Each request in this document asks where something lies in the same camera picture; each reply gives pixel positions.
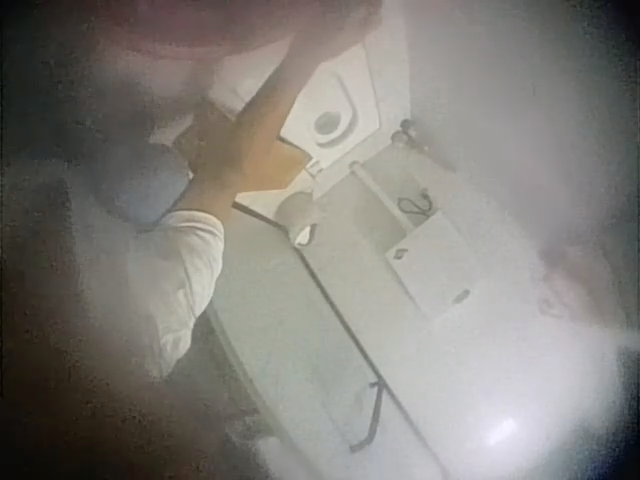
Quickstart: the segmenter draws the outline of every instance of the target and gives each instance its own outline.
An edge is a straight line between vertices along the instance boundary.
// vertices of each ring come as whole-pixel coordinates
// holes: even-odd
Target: bathroom wall
[[[506,209],[395,147],[364,167],[392,197],[427,187],[491,278],[430,322],[384,258],[404,231],[382,204],[354,176],[320,199],[306,254],[453,477],[515,478],[574,431],[602,432],[619,406],[615,350],[540,316],[535,249]]]
[[[602,2],[404,3],[434,156],[543,240],[637,218],[637,56]]]

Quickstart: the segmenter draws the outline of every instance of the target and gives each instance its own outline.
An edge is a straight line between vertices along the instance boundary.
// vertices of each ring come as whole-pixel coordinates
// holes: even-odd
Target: toilet bowl
[[[226,59],[210,92],[222,108],[238,112],[286,52],[286,43]],[[357,45],[320,65],[300,93],[281,136],[306,150],[322,170],[380,127],[366,51]]]

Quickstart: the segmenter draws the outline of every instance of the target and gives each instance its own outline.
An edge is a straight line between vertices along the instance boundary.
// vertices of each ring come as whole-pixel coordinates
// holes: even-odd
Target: hand
[[[382,0],[316,0],[287,57],[312,68],[362,42],[380,24]]]

